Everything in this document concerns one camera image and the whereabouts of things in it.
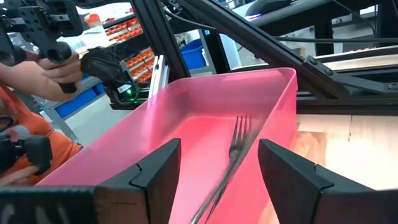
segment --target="pink container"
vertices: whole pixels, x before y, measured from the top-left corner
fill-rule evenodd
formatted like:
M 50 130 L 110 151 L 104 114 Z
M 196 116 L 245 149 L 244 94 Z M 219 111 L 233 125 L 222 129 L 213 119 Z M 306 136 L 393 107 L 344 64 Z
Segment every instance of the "pink container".
M 266 122 L 208 223 L 257 223 L 269 201 L 258 164 L 258 139 L 290 147 L 296 132 L 296 91 L 291 68 L 177 80 L 38 185 L 100 184 L 180 138 L 180 179 L 170 223 L 189 223 L 228 165 L 236 117 L 247 114 L 253 127 L 262 118 Z

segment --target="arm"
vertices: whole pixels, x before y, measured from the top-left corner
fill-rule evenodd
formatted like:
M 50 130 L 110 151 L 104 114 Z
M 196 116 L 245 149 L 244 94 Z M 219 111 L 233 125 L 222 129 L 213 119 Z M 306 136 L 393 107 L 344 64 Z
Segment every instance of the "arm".
M 51 101 L 68 101 L 81 90 L 81 72 L 79 55 L 73 53 L 62 65 L 55 65 L 47 59 L 36 55 L 28 56 L 29 60 L 15 67 L 0 64 L 0 82 L 16 90 L 36 95 Z M 74 82 L 77 91 L 64 93 L 58 83 Z

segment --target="hand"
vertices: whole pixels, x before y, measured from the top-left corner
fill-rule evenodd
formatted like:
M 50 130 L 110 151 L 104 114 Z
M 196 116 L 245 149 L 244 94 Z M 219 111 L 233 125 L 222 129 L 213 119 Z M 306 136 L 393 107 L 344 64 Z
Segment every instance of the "hand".
M 27 60 L 36 62 L 43 68 L 42 75 L 56 83 L 75 83 L 79 82 L 83 76 L 80 70 L 79 54 L 75 51 L 72 56 L 62 64 L 52 63 L 47 58 L 41 58 L 39 54 L 27 52 Z
M 5 175 L 0 178 L 0 187 L 10 186 L 10 185 L 19 185 L 19 186 L 27 186 L 29 184 L 29 177 L 39 171 L 39 168 L 36 166 L 26 167 L 19 171 L 15 171 L 11 174 Z

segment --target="metal fork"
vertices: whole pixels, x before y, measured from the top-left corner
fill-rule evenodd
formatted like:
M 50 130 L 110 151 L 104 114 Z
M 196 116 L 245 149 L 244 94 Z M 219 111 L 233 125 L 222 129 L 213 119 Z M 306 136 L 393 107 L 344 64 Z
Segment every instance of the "metal fork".
M 239 121 L 239 116 L 237 116 L 236 121 L 235 121 L 235 128 L 234 128 L 234 132 L 232 135 L 231 144 L 229 145 L 228 169 L 234 165 L 234 163 L 238 160 L 240 154 L 243 151 L 244 143 L 245 143 L 246 139 L 248 138 L 248 133 L 250 133 L 250 131 L 251 131 L 251 115 L 249 117 L 249 124 L 248 124 L 248 116 L 247 115 L 244 116 L 243 130 L 242 130 L 242 124 L 243 124 L 243 116 L 240 116 L 240 121 Z M 221 189 L 220 193 L 216 196 L 214 203 L 211 206 L 211 209 L 209 211 L 209 214 L 207 215 L 206 222 L 209 220 L 211 214 L 214 212 L 215 208 L 217 207 L 218 203 L 220 202 L 220 200 L 225 192 L 227 184 L 228 184 L 228 182 Z

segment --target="wooden surface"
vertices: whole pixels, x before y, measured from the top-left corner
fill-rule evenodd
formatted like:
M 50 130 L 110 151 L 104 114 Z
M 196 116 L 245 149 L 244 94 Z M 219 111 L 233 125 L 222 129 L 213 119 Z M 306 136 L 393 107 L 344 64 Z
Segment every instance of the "wooden surface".
M 370 188 L 398 188 L 398 117 L 298 115 L 297 122 L 297 154 Z M 259 223 L 279 223 L 271 203 Z

